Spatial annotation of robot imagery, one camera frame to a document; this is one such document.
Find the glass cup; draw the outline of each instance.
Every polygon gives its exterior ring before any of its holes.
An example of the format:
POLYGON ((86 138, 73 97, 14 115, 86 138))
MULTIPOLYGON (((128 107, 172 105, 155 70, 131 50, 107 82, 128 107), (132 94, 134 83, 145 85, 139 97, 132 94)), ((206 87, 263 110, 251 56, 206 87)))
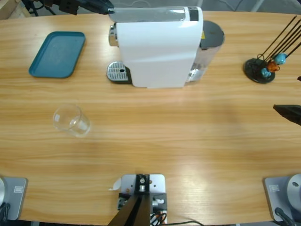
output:
POLYGON ((91 128, 90 120, 76 105, 61 105, 53 115, 53 125, 76 137, 85 136, 91 128))

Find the wooden table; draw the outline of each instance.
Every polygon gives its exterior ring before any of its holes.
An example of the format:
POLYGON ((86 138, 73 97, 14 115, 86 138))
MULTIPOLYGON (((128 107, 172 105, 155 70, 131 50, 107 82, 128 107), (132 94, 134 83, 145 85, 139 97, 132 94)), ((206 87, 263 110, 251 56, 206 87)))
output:
POLYGON ((300 104, 301 51, 270 84, 245 77, 292 15, 205 12, 226 41, 200 82, 142 89, 106 78, 119 50, 107 16, 45 16, 0 21, 0 173, 25 177, 21 219, 108 224, 124 174, 166 177, 169 222, 271 220, 262 180, 301 172, 301 127, 274 104, 300 104), (86 43, 67 79, 33 78, 28 68, 53 31, 80 31, 86 43), (75 138, 52 126, 55 109, 79 105, 93 127, 75 138))

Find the black mount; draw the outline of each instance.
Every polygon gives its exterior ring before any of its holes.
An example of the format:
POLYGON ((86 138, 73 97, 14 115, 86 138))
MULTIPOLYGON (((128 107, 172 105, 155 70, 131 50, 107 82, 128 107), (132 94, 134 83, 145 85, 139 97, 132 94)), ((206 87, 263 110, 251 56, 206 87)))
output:
POLYGON ((265 61, 258 58, 253 58, 245 62, 243 70, 249 79, 258 83, 269 83, 274 80, 275 73, 271 73, 271 76, 264 78, 261 74, 261 69, 265 68, 266 66, 267 63, 265 61))
POLYGON ((134 194, 120 193, 119 198, 122 198, 118 205, 120 211, 108 226, 149 226, 151 213, 167 210, 166 193, 150 193, 149 174, 136 175, 134 194), (156 199, 163 199, 164 204, 153 206, 156 199))

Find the white coffee machine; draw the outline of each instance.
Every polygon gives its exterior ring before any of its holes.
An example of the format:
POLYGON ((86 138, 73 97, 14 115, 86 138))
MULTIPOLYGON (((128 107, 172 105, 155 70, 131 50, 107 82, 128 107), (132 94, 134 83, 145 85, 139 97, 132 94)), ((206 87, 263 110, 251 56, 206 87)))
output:
POLYGON ((203 14, 199 7, 112 8, 109 43, 122 62, 107 76, 136 87, 183 87, 200 46, 203 14))

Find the teal tray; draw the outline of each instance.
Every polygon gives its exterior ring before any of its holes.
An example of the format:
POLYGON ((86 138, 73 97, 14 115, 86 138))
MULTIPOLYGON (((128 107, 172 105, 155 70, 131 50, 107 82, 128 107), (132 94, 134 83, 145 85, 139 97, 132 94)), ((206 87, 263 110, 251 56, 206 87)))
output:
POLYGON ((44 40, 29 74, 39 78, 67 78, 72 75, 85 43, 82 32, 52 32, 44 40))

